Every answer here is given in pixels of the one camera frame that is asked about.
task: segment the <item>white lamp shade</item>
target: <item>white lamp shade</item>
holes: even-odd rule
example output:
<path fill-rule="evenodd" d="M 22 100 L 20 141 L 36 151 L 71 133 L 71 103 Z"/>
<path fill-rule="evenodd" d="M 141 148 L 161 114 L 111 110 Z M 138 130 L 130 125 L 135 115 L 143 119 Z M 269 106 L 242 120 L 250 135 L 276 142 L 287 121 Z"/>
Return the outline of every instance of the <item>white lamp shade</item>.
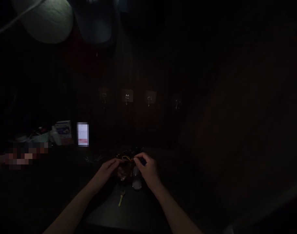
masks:
<path fill-rule="evenodd" d="M 37 0 L 11 0 L 20 14 Z M 27 32 L 36 40 L 49 44 L 64 41 L 70 34 L 74 15 L 66 0 L 46 0 L 21 17 Z"/>

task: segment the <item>table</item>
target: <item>table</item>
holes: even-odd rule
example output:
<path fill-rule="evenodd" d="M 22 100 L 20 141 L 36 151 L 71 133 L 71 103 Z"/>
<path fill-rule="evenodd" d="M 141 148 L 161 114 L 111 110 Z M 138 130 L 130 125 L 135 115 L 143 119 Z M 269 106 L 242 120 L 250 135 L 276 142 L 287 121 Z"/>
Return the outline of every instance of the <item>table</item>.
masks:
<path fill-rule="evenodd" d="M 17 223 L 26 233 L 41 233 L 94 176 L 101 161 L 113 158 L 126 148 L 56 147 L 25 170 L 0 171 L 0 217 Z M 156 159 L 164 185 L 199 224 L 200 213 L 195 208 L 200 207 L 199 197 L 193 189 L 196 181 L 188 163 L 179 161 L 173 150 L 147 148 L 145 151 Z M 102 160 L 97 164 L 85 159 L 100 156 Z M 122 205 L 118 207 L 120 187 L 116 179 L 110 179 L 90 202 L 80 226 L 93 224 L 129 232 L 171 233 L 158 201 L 144 181 L 140 191 L 131 185 L 125 190 Z"/>

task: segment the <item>bottle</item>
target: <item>bottle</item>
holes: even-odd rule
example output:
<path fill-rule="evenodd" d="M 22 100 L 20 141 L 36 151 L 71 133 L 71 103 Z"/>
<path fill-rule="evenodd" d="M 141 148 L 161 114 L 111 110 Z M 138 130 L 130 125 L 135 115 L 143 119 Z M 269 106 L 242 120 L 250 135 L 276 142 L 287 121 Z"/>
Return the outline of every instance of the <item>bottle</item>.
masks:
<path fill-rule="evenodd" d="M 55 144 L 61 145 L 61 139 L 60 139 L 58 132 L 56 131 L 55 126 L 52 126 L 52 130 L 50 131 L 50 134 L 51 134 Z"/>

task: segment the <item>smartphone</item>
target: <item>smartphone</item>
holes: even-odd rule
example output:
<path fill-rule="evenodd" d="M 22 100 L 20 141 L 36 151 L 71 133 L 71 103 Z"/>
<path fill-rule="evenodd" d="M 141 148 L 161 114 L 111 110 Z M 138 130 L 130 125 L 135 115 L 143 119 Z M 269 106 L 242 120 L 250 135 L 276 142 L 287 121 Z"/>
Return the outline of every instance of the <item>smartphone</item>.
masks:
<path fill-rule="evenodd" d="M 77 122 L 77 139 L 79 147 L 89 147 L 89 124 Z"/>

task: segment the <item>cable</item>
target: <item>cable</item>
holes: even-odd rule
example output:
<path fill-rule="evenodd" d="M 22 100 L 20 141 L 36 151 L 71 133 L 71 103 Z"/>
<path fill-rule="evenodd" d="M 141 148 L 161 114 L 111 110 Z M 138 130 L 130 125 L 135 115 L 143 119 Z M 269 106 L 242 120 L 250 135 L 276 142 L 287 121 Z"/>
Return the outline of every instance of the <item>cable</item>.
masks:
<path fill-rule="evenodd" d="M 13 19 L 12 21 L 10 21 L 8 24 L 6 24 L 5 26 L 3 26 L 0 29 L 0 33 L 4 32 L 5 30 L 9 29 L 11 26 L 13 26 L 14 23 L 16 23 L 17 20 L 19 20 L 24 14 L 26 14 L 27 12 L 31 11 L 32 9 L 36 8 L 37 6 L 39 6 L 41 3 L 43 3 L 45 0 L 38 0 L 37 2 L 35 2 L 34 4 L 32 4 L 30 7 L 28 7 L 25 11 L 23 11 L 22 13 L 20 13 L 15 19 Z"/>
<path fill-rule="evenodd" d="M 122 156 L 122 159 L 124 159 L 124 157 L 127 158 L 127 160 L 129 160 L 130 162 L 132 162 L 132 159 L 130 159 L 129 156 L 124 155 L 124 156 Z"/>

